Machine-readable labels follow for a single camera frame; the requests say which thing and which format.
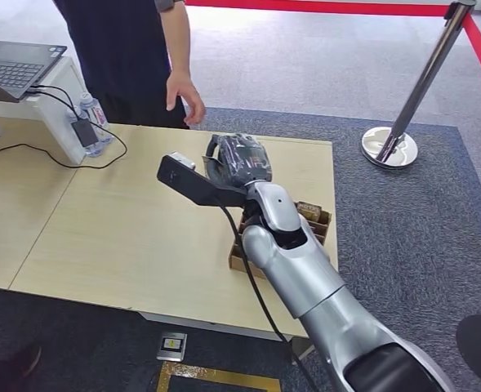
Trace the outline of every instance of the person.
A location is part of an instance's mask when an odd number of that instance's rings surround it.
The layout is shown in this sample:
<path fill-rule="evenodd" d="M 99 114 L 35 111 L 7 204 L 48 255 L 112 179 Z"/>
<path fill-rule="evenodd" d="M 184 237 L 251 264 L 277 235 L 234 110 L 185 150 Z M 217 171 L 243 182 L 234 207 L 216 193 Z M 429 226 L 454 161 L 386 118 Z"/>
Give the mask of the person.
<path fill-rule="evenodd" d="M 40 359 L 40 345 L 28 345 L 8 360 L 0 360 L 0 392 L 19 392 Z"/>
<path fill-rule="evenodd" d="M 86 86 L 110 123 L 188 128 L 206 113 L 191 78 L 183 1 L 53 1 L 66 21 Z"/>

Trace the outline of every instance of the laptop keyboard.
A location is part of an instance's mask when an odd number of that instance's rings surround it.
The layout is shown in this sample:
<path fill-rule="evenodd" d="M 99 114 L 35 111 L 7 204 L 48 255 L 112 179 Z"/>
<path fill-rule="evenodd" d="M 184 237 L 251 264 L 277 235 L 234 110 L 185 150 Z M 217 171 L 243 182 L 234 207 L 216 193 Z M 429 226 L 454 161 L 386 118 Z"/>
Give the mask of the laptop keyboard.
<path fill-rule="evenodd" d="M 0 86 L 24 88 L 43 65 L 0 61 Z"/>

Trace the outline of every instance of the white floor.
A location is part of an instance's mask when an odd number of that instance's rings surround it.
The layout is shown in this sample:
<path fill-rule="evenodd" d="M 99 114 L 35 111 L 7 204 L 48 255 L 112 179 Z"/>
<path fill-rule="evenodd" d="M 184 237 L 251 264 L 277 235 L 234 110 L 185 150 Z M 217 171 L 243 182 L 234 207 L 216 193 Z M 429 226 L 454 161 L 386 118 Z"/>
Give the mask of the white floor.
<path fill-rule="evenodd" d="M 188 7 L 194 81 L 209 107 L 393 120 L 443 26 L 431 17 Z M 481 29 L 481 15 L 475 16 Z M 51 0 L 0 1 L 0 39 L 74 48 Z M 418 108 L 455 125 L 481 180 L 481 66 L 464 34 Z"/>

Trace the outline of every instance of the robotic arm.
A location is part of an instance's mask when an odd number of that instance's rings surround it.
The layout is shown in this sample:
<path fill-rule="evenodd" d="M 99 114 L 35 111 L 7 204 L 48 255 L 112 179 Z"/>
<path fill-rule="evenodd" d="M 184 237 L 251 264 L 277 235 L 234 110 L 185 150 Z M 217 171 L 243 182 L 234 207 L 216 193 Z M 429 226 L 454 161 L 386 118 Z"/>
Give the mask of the robotic arm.
<path fill-rule="evenodd" d="M 219 159 L 212 158 L 220 143 Z M 335 390 L 454 391 L 428 354 L 357 301 L 289 194 L 268 182 L 271 167 L 263 147 L 250 136 L 213 136 L 206 154 L 206 172 L 213 181 L 179 153 L 163 157 L 157 178 L 199 205 L 243 207 L 247 258 L 302 322 Z"/>

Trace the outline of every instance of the black shoe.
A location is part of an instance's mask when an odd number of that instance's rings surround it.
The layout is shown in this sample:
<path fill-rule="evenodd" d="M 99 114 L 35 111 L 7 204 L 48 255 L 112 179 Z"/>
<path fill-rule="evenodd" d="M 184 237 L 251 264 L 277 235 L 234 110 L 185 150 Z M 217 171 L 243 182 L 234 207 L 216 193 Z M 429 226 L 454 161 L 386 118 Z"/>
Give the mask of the black shoe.
<path fill-rule="evenodd" d="M 10 372 L 13 375 L 15 382 L 22 381 L 35 370 L 41 353 L 40 345 L 32 343 L 8 359 L 7 364 L 10 367 Z"/>

